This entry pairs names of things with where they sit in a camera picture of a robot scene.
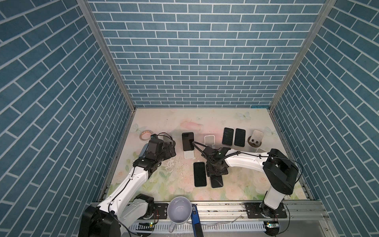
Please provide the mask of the white phone stand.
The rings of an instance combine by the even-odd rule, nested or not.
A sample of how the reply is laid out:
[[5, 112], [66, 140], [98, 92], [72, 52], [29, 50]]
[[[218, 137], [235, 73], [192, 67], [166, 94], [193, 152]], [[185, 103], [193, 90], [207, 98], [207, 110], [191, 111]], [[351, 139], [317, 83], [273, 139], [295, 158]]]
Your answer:
[[194, 158], [194, 151], [184, 151], [184, 159], [193, 160]]
[[211, 148], [215, 148], [215, 136], [214, 135], [205, 135], [204, 136], [204, 144]]

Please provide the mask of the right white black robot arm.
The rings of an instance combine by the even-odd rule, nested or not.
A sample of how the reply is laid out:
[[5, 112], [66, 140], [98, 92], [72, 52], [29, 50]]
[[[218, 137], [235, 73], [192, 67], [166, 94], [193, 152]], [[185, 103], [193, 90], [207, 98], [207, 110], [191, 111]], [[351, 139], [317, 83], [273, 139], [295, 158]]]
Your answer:
[[223, 147], [213, 149], [209, 146], [201, 151], [207, 160], [209, 175], [228, 174], [229, 167], [241, 167], [260, 171], [270, 183], [269, 189], [260, 204], [260, 212], [267, 218], [273, 218], [280, 210], [285, 196], [293, 193], [299, 173], [298, 167], [277, 149], [266, 153], [250, 153]]

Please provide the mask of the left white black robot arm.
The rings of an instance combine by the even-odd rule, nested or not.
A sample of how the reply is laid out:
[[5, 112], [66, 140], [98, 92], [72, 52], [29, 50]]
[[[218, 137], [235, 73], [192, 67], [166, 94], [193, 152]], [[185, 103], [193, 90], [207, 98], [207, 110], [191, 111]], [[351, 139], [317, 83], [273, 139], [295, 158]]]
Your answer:
[[97, 206], [82, 215], [80, 237], [120, 237], [140, 217], [154, 209], [154, 199], [135, 195], [163, 161], [176, 156], [175, 141], [166, 132], [151, 135], [133, 168], [121, 184]]

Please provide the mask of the black phone lying front left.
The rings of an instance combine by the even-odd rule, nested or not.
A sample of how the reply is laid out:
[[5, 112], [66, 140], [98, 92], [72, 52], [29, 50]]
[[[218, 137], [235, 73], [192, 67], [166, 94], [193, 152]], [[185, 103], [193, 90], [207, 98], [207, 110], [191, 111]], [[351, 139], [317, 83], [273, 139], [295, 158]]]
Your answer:
[[206, 168], [204, 162], [196, 162], [193, 164], [193, 174], [195, 187], [207, 186]]

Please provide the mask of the roll of tape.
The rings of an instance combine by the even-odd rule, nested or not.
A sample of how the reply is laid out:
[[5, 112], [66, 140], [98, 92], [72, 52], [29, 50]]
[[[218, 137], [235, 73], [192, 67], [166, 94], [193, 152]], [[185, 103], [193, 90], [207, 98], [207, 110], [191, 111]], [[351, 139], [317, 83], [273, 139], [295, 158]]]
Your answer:
[[151, 130], [144, 130], [141, 132], [139, 138], [143, 141], [148, 141], [154, 133]]

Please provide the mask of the white ceramic mug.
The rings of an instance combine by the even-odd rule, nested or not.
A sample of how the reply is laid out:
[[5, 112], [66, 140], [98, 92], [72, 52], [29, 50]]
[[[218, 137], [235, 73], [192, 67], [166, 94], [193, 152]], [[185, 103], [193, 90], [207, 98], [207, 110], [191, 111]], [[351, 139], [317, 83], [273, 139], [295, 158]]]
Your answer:
[[175, 197], [167, 208], [167, 216], [171, 221], [169, 233], [173, 233], [178, 225], [186, 223], [191, 217], [191, 213], [191, 202], [186, 197]]

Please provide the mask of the blue handheld tool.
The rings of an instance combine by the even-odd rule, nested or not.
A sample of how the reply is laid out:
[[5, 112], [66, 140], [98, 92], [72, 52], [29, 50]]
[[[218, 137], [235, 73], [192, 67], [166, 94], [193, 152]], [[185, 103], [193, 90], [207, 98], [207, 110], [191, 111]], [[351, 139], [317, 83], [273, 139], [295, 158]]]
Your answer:
[[191, 205], [191, 223], [195, 237], [204, 237], [196, 204]]

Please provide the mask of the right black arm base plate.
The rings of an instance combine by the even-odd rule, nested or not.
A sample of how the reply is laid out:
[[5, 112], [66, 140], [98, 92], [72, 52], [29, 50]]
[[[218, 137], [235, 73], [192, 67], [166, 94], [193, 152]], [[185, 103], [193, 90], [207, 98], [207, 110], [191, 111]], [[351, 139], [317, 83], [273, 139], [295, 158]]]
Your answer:
[[247, 216], [249, 219], [259, 218], [287, 218], [287, 212], [284, 204], [281, 202], [277, 209], [272, 209], [264, 203], [264, 201], [246, 202], [243, 204], [246, 208]]

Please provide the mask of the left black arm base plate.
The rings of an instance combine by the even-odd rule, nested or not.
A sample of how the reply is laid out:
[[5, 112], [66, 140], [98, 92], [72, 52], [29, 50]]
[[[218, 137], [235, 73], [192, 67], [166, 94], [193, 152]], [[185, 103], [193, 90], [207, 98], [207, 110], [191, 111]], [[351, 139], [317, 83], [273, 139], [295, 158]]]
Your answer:
[[148, 209], [146, 214], [142, 217], [143, 219], [150, 220], [156, 216], [156, 219], [167, 219], [167, 208], [168, 203], [166, 202], [155, 202], [154, 204], [148, 204]]

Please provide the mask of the aluminium front rail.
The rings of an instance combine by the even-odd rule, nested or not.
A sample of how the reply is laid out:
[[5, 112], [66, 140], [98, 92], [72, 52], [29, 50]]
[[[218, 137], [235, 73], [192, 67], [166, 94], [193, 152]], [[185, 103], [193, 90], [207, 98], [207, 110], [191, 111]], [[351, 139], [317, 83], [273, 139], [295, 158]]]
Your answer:
[[[287, 212], [287, 218], [259, 218], [249, 219], [247, 216], [246, 208], [243, 206], [246, 202], [254, 201], [194, 201], [196, 204], [199, 218], [201, 222], [229, 222], [232, 220], [244, 221], [244, 220], [300, 220], [300, 221], [314, 221], [324, 220], [328, 218], [328, 214], [320, 201], [311, 200], [284, 200], [282, 203]], [[155, 202], [151, 197], [137, 198], [133, 202], [126, 205], [124, 211], [117, 214], [116, 217], [119, 221], [123, 221], [124, 224], [133, 224], [136, 221], [158, 221], [163, 222], [167, 219], [153, 219], [146, 220], [142, 217], [146, 214], [148, 204], [154, 204]]]

